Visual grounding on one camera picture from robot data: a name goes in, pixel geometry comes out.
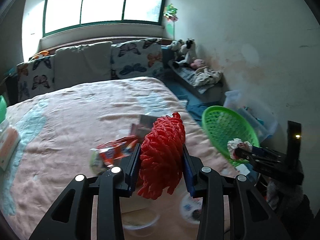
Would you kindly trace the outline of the red white wrapper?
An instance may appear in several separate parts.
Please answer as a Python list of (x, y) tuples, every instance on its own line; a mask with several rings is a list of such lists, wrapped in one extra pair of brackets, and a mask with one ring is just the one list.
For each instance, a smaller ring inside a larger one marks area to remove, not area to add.
[(233, 140), (230, 140), (227, 142), (227, 149), (228, 149), (230, 158), (233, 160), (240, 159), (240, 157), (238, 157), (235, 153), (235, 150), (237, 148), (242, 148), (243, 150), (252, 152), (252, 147), (253, 145), (249, 141), (242, 141), (239, 138), (234, 138)]

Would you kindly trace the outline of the grey plush toy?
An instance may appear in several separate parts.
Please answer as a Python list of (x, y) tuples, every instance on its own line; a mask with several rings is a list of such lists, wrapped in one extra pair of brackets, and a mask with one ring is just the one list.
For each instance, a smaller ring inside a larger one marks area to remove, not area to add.
[(173, 52), (177, 52), (180, 50), (182, 45), (184, 45), (183, 40), (173, 40), (171, 44), (167, 45), (167, 48)]

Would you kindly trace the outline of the colourful pinwheel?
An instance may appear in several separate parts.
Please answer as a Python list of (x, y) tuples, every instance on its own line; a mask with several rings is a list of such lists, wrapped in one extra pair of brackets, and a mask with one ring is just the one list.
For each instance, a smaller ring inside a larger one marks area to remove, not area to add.
[(172, 36), (173, 40), (175, 39), (175, 25), (178, 21), (177, 11), (178, 9), (171, 3), (164, 8), (163, 12), (165, 19), (170, 22), (170, 24), (167, 24), (167, 32)]

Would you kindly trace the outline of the green mesh basket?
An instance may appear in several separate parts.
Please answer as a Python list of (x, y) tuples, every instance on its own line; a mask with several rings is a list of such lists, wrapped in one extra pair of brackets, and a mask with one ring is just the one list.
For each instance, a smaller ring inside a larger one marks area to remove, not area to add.
[(202, 113), (202, 127), (212, 145), (235, 167), (247, 164), (247, 160), (230, 158), (227, 142), (239, 138), (259, 147), (259, 140), (253, 127), (240, 114), (222, 107), (210, 106)]

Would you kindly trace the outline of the red knitted ball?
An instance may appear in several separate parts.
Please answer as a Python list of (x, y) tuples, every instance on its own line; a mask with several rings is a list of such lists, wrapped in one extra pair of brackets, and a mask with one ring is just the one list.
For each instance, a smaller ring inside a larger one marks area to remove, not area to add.
[(157, 118), (140, 148), (139, 177), (143, 184), (139, 196), (156, 200), (164, 189), (173, 194), (182, 178), (184, 144), (185, 127), (179, 113)]

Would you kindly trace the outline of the pink tissue pack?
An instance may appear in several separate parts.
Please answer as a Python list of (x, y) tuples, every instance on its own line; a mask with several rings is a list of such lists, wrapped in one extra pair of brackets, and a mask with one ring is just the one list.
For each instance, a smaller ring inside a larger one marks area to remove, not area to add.
[(2, 171), (7, 169), (8, 163), (20, 141), (18, 130), (5, 119), (1, 122), (0, 137), (0, 167)]

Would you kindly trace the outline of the crumpled patterned cloth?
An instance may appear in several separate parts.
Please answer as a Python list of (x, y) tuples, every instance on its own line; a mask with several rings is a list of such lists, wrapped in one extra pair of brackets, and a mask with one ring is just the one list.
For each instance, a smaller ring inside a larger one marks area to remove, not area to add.
[(214, 85), (221, 80), (222, 72), (215, 71), (209, 66), (198, 68), (193, 77), (192, 85), (200, 87), (204, 85)]

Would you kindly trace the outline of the left butterfly pillow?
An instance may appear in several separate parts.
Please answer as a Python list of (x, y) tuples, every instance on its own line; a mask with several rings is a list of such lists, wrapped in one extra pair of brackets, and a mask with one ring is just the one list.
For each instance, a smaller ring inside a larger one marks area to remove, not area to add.
[(17, 65), (18, 102), (55, 90), (54, 60), (49, 55)]

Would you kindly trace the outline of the right butterfly pillow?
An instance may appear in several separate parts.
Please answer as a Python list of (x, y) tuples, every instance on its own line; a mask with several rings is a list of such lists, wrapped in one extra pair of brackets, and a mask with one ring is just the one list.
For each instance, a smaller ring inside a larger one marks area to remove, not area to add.
[(111, 46), (111, 79), (147, 76), (160, 78), (164, 74), (162, 40), (146, 38)]

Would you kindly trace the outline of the grey middle pillow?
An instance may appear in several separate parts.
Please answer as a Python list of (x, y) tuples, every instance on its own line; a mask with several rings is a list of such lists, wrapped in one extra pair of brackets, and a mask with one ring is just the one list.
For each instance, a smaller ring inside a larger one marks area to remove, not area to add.
[(111, 79), (112, 42), (63, 47), (55, 51), (55, 88)]

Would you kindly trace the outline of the red snack wrapper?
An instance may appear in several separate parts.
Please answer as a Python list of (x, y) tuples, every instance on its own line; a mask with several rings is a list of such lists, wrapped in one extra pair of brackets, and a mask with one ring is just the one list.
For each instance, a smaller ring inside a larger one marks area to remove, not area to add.
[(139, 139), (136, 135), (129, 135), (114, 141), (106, 142), (94, 148), (99, 158), (105, 166), (113, 165), (116, 160), (120, 160), (133, 153)]

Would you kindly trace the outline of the green framed window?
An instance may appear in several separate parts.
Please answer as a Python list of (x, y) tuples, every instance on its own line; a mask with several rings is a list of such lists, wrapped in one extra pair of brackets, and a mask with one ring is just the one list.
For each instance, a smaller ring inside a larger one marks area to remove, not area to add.
[(165, 0), (45, 0), (43, 36), (101, 24), (161, 25)]

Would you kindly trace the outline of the pink plush toy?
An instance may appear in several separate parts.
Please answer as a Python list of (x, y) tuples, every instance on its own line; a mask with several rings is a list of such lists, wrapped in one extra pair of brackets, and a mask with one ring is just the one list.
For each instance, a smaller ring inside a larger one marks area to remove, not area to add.
[(206, 64), (205, 64), (205, 61), (202, 60), (202, 59), (195, 59), (191, 64), (190, 64), (190, 67), (191, 69), (193, 70), (197, 70), (201, 67), (205, 67)]

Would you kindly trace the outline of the pink blanket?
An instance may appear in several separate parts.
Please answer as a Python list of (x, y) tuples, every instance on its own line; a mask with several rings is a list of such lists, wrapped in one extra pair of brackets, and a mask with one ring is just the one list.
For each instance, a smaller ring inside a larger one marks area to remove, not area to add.
[(178, 98), (155, 78), (84, 83), (8, 107), (7, 119), (21, 139), (1, 172), (1, 211), (16, 235), (28, 239), (77, 174), (93, 176), (92, 148), (126, 136), (142, 115), (175, 112), (183, 120), (189, 153), (223, 176), (236, 176)]

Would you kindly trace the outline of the yogurt tub lid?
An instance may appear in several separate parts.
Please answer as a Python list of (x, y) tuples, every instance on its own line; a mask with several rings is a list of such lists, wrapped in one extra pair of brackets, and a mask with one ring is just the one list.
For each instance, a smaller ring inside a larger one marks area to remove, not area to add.
[(188, 192), (182, 195), (179, 211), (182, 219), (189, 225), (199, 225), (203, 198), (193, 198)]

